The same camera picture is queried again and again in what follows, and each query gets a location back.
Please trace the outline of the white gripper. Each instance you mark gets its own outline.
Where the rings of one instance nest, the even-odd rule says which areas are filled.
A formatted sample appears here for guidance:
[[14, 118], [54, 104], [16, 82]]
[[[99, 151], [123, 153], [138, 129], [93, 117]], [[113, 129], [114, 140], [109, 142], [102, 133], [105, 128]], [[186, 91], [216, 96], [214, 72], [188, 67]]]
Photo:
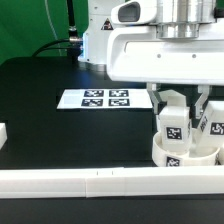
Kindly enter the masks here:
[[116, 25], [107, 46], [107, 73], [115, 81], [147, 82], [159, 113], [156, 83], [195, 84], [195, 118], [224, 85], [224, 6], [217, 0], [130, 0], [114, 7]]

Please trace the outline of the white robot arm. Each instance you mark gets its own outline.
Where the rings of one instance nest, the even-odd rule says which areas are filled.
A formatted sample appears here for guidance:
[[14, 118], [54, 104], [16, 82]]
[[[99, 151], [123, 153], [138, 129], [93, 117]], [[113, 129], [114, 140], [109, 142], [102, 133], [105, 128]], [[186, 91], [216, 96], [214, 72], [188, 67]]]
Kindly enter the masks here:
[[217, 0], [88, 0], [79, 63], [114, 81], [224, 85], [224, 7]]

